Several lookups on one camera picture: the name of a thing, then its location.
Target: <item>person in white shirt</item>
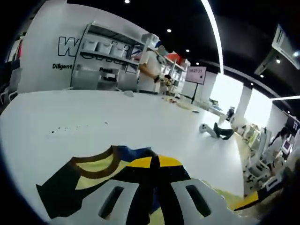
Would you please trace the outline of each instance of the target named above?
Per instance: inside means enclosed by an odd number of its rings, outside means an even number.
[[[163,81],[161,72],[162,66],[165,64],[164,56],[168,54],[164,46],[157,45],[157,51],[147,51],[140,60],[140,78],[138,89],[147,92],[159,92],[160,82]]]
[[[286,127],[282,128],[281,131],[277,133],[273,141],[269,144],[269,148],[265,153],[266,164],[272,171],[274,168],[274,160],[278,153],[280,152],[280,148],[283,145],[284,140],[286,139],[288,130]]]

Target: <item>display board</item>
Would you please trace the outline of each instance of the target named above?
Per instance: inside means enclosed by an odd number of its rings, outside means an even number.
[[[295,120],[293,117],[289,116],[285,126],[292,133],[292,135],[295,136],[298,129],[300,129],[300,122],[298,120]]]
[[[206,67],[188,67],[186,81],[204,84]]]

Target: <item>pink sign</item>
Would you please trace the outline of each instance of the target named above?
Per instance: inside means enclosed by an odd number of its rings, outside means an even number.
[[[204,84],[206,67],[189,67],[187,69],[186,81]]]

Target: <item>black pole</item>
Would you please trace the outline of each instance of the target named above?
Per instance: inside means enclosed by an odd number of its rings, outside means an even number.
[[[192,100],[192,103],[193,103],[193,102],[194,102],[194,100],[195,100],[195,95],[196,95],[196,92],[197,92],[197,88],[198,88],[198,83],[197,83],[197,85],[196,85],[196,88],[195,88],[194,95],[193,95],[193,97],[191,98],[191,100]]]

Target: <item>monitor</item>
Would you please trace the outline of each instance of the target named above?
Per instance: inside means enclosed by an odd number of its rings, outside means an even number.
[[[287,155],[290,152],[291,146],[292,144],[288,140],[285,140],[285,142],[281,146],[281,150]]]

